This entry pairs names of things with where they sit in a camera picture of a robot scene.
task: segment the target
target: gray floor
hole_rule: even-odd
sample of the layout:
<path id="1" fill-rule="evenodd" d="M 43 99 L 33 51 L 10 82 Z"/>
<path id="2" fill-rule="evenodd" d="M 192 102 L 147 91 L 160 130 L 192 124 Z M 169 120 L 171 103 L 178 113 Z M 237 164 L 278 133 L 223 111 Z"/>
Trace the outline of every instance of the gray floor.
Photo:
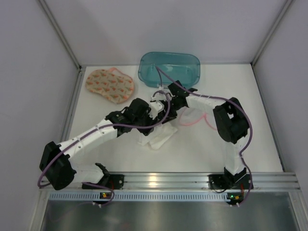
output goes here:
<path id="1" fill-rule="evenodd" d="M 49 201 L 41 231 L 296 231 L 287 193 L 252 193 L 240 208 L 215 202 L 113 202 L 99 209 Z"/>

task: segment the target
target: gray wall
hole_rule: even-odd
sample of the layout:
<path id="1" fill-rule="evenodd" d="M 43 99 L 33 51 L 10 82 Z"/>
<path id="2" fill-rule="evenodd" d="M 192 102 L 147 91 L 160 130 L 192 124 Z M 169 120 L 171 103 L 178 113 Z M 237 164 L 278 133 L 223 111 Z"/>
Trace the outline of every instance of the gray wall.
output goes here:
<path id="1" fill-rule="evenodd" d="M 308 203 L 308 1 L 296 0 L 255 68 L 288 170 Z"/>
<path id="2" fill-rule="evenodd" d="M 285 0 L 46 0 L 81 64 L 139 64 L 150 51 L 249 63 Z"/>
<path id="3" fill-rule="evenodd" d="M 76 69 L 35 0 L 0 3 L 0 229 L 25 231 L 44 144 L 59 140 Z"/>

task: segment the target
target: teal container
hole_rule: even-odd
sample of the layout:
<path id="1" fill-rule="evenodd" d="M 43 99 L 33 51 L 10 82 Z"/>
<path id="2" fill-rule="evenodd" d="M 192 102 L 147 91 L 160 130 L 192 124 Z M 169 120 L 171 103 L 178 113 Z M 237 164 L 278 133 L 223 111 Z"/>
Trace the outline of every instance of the teal container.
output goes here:
<path id="1" fill-rule="evenodd" d="M 158 66 L 172 79 L 179 80 L 185 88 L 191 88 L 200 79 L 200 61 L 191 54 L 149 52 L 140 60 L 138 77 L 148 87 L 157 88 L 160 86 L 160 78 L 155 68 Z M 162 76 L 163 86 L 167 87 L 172 83 L 164 75 Z"/>

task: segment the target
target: metal grate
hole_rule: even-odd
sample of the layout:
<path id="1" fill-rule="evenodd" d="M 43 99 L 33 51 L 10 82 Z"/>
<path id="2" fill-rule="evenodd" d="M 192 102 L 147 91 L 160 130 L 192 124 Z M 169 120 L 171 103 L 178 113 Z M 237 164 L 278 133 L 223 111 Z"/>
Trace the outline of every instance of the metal grate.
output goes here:
<path id="1" fill-rule="evenodd" d="M 105 201 L 100 192 L 51 192 L 49 200 Z M 213 192 L 115 192 L 114 201 L 229 201 L 227 193 Z"/>

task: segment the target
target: robotic arm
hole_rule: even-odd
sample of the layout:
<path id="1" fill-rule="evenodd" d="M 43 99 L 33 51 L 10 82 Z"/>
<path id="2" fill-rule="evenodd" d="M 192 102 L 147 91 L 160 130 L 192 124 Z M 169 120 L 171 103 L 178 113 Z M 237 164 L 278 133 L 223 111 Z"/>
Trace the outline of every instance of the robotic arm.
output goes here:
<path id="1" fill-rule="evenodd" d="M 122 111 L 114 111 L 106 116 L 99 124 L 88 131 L 74 137 L 68 141 L 55 144 L 50 142 L 45 146 L 43 156 L 40 162 L 41 171 L 45 171 L 45 176 L 55 190 L 65 188 L 71 183 L 91 182 L 101 186 L 106 186 L 112 177 L 107 169 L 99 163 L 93 165 L 78 164 L 78 157 L 86 155 L 90 150 L 103 144 L 104 142 L 115 139 L 124 133 L 128 133 L 132 128 L 144 136 L 148 136 L 154 131 L 152 125 L 163 121 L 163 124 L 177 117 L 177 111 L 183 107 L 200 109 L 203 112 L 214 114 L 218 133 L 226 142 L 227 153 L 225 160 L 225 169 L 223 176 L 221 174 L 213 175 L 214 181 L 217 176 L 224 178 L 214 188 L 235 188 L 243 179 L 247 179 L 246 168 L 239 158 L 239 150 L 245 138 L 249 125 L 244 115 L 232 104 L 226 102 L 220 105 L 219 100 L 202 98 L 190 95 L 184 89 L 179 88 L 175 83 L 168 86 L 172 97 L 168 101 L 158 100 L 152 97 L 152 100 L 146 101 L 136 98 L 129 107 Z M 241 107 L 236 98 L 231 101 Z M 54 163 L 48 168 L 46 166 L 60 153 L 62 153 Z"/>

